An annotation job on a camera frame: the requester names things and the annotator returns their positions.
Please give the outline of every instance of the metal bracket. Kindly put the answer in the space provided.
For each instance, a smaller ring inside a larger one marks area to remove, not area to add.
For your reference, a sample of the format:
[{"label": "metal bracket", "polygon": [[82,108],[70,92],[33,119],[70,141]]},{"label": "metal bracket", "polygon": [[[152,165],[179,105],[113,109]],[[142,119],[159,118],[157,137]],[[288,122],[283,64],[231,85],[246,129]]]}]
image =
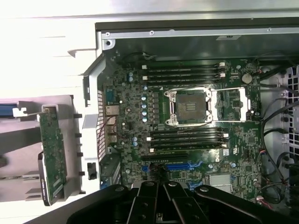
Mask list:
[{"label": "metal bracket", "polygon": [[102,40],[102,49],[110,50],[115,46],[115,39]]}]

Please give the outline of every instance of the chip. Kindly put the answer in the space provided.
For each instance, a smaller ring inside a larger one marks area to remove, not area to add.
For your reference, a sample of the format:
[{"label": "chip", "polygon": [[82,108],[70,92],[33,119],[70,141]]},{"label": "chip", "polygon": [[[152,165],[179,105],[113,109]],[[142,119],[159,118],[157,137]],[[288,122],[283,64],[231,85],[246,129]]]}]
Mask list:
[{"label": "chip", "polygon": [[178,121],[206,120],[206,95],[203,91],[178,91],[176,95]]},{"label": "chip", "polygon": [[248,137],[248,143],[253,144],[255,143],[255,141],[256,141],[255,137]]}]

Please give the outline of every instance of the pcie slot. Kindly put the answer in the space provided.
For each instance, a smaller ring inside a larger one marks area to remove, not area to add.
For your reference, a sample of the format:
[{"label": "pcie slot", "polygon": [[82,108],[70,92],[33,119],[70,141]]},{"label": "pcie slot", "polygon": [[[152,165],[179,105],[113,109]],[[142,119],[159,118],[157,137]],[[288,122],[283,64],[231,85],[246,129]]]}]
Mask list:
[{"label": "pcie slot", "polygon": [[187,153],[141,156],[142,161],[181,160],[181,159],[187,159],[187,158],[188,158]]},{"label": "pcie slot", "polygon": [[[201,166],[202,161],[199,161],[195,164],[191,164],[191,163],[179,163],[179,164],[166,164],[166,167],[169,171],[172,170],[193,170],[196,167]],[[148,172],[149,170],[149,166],[142,166],[142,171],[143,172]]]}]

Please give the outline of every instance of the white sticker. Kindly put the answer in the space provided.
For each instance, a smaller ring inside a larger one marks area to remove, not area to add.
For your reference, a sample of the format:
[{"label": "white sticker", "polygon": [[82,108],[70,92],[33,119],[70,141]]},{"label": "white sticker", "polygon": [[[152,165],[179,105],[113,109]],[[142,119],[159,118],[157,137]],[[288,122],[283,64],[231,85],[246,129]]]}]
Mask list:
[{"label": "white sticker", "polygon": [[223,150],[223,156],[229,156],[229,149],[228,148]]}]

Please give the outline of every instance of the motherboard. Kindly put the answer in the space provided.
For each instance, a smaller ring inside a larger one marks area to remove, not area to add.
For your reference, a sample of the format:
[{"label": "motherboard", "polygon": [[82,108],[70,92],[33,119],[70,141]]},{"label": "motherboard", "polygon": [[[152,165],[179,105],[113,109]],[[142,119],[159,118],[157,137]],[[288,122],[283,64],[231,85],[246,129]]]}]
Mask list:
[{"label": "motherboard", "polygon": [[121,155],[122,184],[147,180],[155,162],[191,190],[208,184],[254,200],[261,147],[256,64],[246,59],[129,64],[103,88],[106,139]]}]

